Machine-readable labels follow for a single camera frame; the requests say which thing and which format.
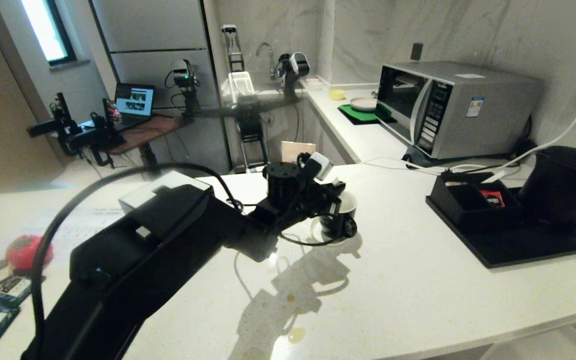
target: microwave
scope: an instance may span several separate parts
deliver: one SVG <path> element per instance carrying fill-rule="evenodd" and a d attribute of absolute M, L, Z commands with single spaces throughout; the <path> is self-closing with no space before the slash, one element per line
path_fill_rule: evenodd
<path fill-rule="evenodd" d="M 375 115 L 432 159 L 507 155 L 544 82 L 452 61 L 384 64 Z"/>

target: white plate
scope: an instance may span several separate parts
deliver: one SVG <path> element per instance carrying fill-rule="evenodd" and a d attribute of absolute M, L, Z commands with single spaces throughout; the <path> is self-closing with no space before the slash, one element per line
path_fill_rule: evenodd
<path fill-rule="evenodd" d="M 358 112 L 374 112 L 377 107 L 377 99 L 374 97 L 355 97 L 350 100 L 350 107 Z"/>

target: window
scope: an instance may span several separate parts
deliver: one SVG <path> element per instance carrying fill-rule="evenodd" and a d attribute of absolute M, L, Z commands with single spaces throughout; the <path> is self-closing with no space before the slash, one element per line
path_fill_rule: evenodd
<path fill-rule="evenodd" d="M 50 66 L 77 60 L 55 0 L 22 0 L 22 3 Z"/>

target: yellow container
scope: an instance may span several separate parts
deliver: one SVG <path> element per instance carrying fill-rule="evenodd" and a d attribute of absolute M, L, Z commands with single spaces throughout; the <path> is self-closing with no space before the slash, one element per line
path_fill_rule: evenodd
<path fill-rule="evenodd" d="M 346 92 L 342 89 L 329 89 L 328 97 L 330 100 L 344 100 L 346 98 Z"/>

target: laptop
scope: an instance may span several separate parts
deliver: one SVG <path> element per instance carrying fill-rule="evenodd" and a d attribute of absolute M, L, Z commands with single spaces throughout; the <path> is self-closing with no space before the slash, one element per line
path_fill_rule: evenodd
<path fill-rule="evenodd" d="M 114 128 L 122 132 L 151 120 L 154 97 L 155 86 L 118 82 L 114 104 L 121 113 L 121 122 L 115 123 Z"/>

